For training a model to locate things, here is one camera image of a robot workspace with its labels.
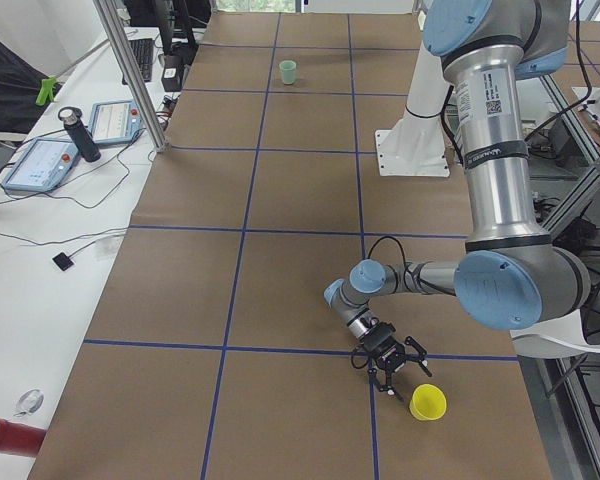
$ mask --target thermos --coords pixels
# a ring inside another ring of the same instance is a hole
[[[47,431],[0,418],[0,453],[35,457]]]
[[[75,107],[65,107],[58,112],[58,118],[62,120],[64,129],[78,148],[80,155],[87,162],[95,162],[100,158],[100,149],[94,143],[91,134],[82,123],[82,110]]]

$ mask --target blue tape line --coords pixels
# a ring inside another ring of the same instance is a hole
[[[369,379],[369,408],[371,409],[371,449],[373,453],[373,478],[380,480],[380,455],[378,453],[378,425],[376,421],[376,389]]]
[[[351,15],[347,14],[347,34],[349,36],[349,70],[351,72],[351,103],[353,108],[353,140],[356,150],[356,183],[358,189],[358,218],[360,221],[360,250],[361,257],[365,258],[367,249],[364,242],[364,215],[362,204],[362,176],[360,174],[360,154],[358,148],[358,118],[356,112],[356,82],[355,72],[353,67],[353,49],[351,40]]]
[[[575,38],[573,38],[570,33],[568,35],[569,35],[569,38],[571,38],[571,40],[573,40],[574,42],[576,41]],[[589,65],[591,67],[593,67],[593,69],[596,71],[596,73],[600,76],[600,70],[598,70],[598,67],[596,67],[596,64],[591,61],[591,59],[589,58],[589,55],[587,55],[586,52],[582,48],[580,49],[580,53],[582,53],[582,56],[589,61]]]
[[[246,347],[232,345],[204,345],[195,343],[162,343],[162,342],[134,342],[128,340],[103,340],[88,338],[83,343],[90,345],[105,345],[118,347],[145,347],[145,348],[167,348],[167,349],[185,349],[185,350],[214,350],[226,352],[252,352],[252,353],[277,353],[288,355],[325,355],[330,357],[348,357],[351,355],[349,350],[324,350],[315,348],[276,348],[276,347]],[[483,361],[483,362],[517,362],[517,357],[497,356],[497,355],[450,355],[441,353],[429,353],[428,358],[437,360],[462,360],[462,361]]]
[[[233,232],[240,233],[240,228],[223,228],[223,227],[186,227],[186,226],[164,226],[164,225],[135,225],[131,224],[128,228],[135,230],[185,230],[193,232]]]
[[[243,230],[240,228],[225,228],[225,227],[197,227],[197,226],[164,226],[164,225],[136,225],[131,224],[129,228],[141,230],[191,230],[201,232],[234,232],[239,233]],[[330,232],[320,230],[276,230],[266,228],[247,228],[244,229],[246,233],[269,233],[275,235],[328,235],[328,236],[348,236],[357,237],[360,232]],[[376,232],[365,232],[365,237],[382,237],[390,235],[398,238],[425,238],[435,240],[466,240],[465,235],[439,235],[439,234],[426,234],[426,233],[376,233]]]
[[[353,66],[353,42],[351,40],[351,15],[347,14],[347,34],[349,36],[349,68],[351,70],[351,103],[353,108],[353,135],[356,149],[356,182],[358,187],[358,217],[360,219],[360,250],[361,257],[367,256],[367,249],[364,242],[364,215],[362,204],[362,176],[360,172],[360,154],[357,153],[358,147],[358,119],[356,115],[356,82]],[[373,478],[380,480],[380,460],[378,458],[378,435],[376,430],[376,403],[375,388],[371,377],[369,377],[369,418],[371,419],[371,455],[373,459]]]
[[[205,92],[205,93],[266,93],[266,90],[232,90],[227,88],[183,88],[183,92]],[[271,90],[270,95],[351,95],[350,92],[298,92],[298,91],[284,91],[284,90]],[[358,96],[366,97],[399,97],[407,98],[405,93],[356,93]]]
[[[354,152],[350,150],[303,150],[299,148],[249,148],[249,147],[238,147],[238,148],[225,148],[225,147],[185,147],[179,145],[172,145],[171,148],[176,150],[193,150],[193,151],[203,151],[203,152],[281,152],[281,153],[319,153],[321,155],[327,154],[349,154],[353,155],[355,153],[365,153],[372,154],[373,152]]]
[[[238,291],[238,280],[240,277],[240,269],[242,266],[242,254],[244,252],[244,243],[245,243],[245,239],[247,237],[247,225],[249,223],[249,212],[251,210],[251,197],[253,195],[253,189],[254,189],[255,180],[256,180],[256,173],[258,171],[258,156],[260,154],[260,145],[262,144],[264,121],[265,121],[265,117],[266,117],[266,113],[267,113],[267,102],[269,100],[269,86],[271,85],[271,73],[273,71],[274,59],[275,59],[275,54],[276,54],[276,44],[278,43],[278,34],[280,32],[281,18],[282,18],[282,14],[279,13],[278,14],[278,22],[276,24],[276,35],[275,35],[275,39],[274,39],[273,48],[271,50],[271,61],[270,61],[270,65],[269,65],[269,77],[267,79],[267,92],[265,93],[265,96],[264,96],[264,104],[262,106],[262,116],[260,117],[260,130],[258,132],[258,143],[256,145],[255,158],[253,161],[253,170],[251,172],[251,182],[249,185],[249,194],[247,195],[247,206],[246,206],[246,209],[244,212],[244,221],[242,224],[242,237],[240,239],[240,248],[238,250],[238,259],[236,261],[236,272],[235,272],[235,276],[233,278],[233,287],[231,289],[231,301],[229,303],[229,312],[227,313],[227,324],[225,326],[224,339],[223,339],[223,343],[222,343],[223,350],[222,350],[222,355],[220,357],[220,365],[218,367],[218,376],[216,379],[216,388],[215,388],[215,392],[213,395],[213,405],[211,407],[211,418],[209,420],[209,430],[207,432],[207,442],[205,445],[204,460],[203,460],[202,469],[200,472],[200,480],[206,479],[207,468],[209,466],[209,453],[211,450],[211,442],[213,439],[213,430],[214,430],[214,426],[215,426],[215,418],[216,418],[216,413],[217,413],[217,408],[218,408],[218,399],[220,397],[220,385],[222,383],[222,374],[224,371],[224,362],[226,359],[226,352],[227,352],[226,347],[227,347],[227,344],[229,343],[229,333],[231,331],[231,324],[233,321],[233,308],[235,305],[236,293]]]
[[[216,350],[221,351],[221,345],[198,345],[186,343],[156,343],[156,342],[131,342],[123,340],[98,340],[86,338],[82,343],[89,345],[109,345],[118,347],[148,347],[148,348],[171,348],[185,350]]]
[[[316,46],[267,46],[267,45],[220,45],[219,43],[202,43],[201,47],[216,47],[216,48],[276,48],[279,50],[294,49],[294,50],[378,50],[378,51],[398,51],[398,52],[417,52],[419,48],[397,48],[397,47],[316,47]]]

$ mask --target black water bottle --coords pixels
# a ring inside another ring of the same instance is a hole
[[[87,162],[95,162],[100,158],[100,149],[94,143],[91,134],[82,123],[80,118],[82,117],[82,110],[75,107],[65,107],[58,112],[58,118],[62,120],[64,129],[67,131],[71,140],[76,147],[82,158]]]

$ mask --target blue joint cap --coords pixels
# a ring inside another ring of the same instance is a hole
[[[469,253],[458,264],[453,284],[462,308],[489,328],[528,328],[542,315],[542,297],[533,279],[500,253]]]
[[[460,48],[480,27],[492,0],[436,0],[427,13],[422,41],[437,57]]]
[[[353,288],[362,293],[376,293],[384,286],[385,280],[384,266],[369,258],[353,267],[349,274]]]
[[[567,47],[551,52],[535,60],[520,63],[515,69],[516,80],[540,77],[553,73],[567,61]]]
[[[336,294],[340,286],[344,283],[343,278],[339,278],[331,285],[329,285],[324,291],[324,299],[327,301],[329,306],[331,306],[331,300],[333,300],[333,296]]]

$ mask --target white wall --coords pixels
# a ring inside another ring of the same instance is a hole
[[[47,75],[78,59],[102,31],[92,0],[0,0],[0,41]]]

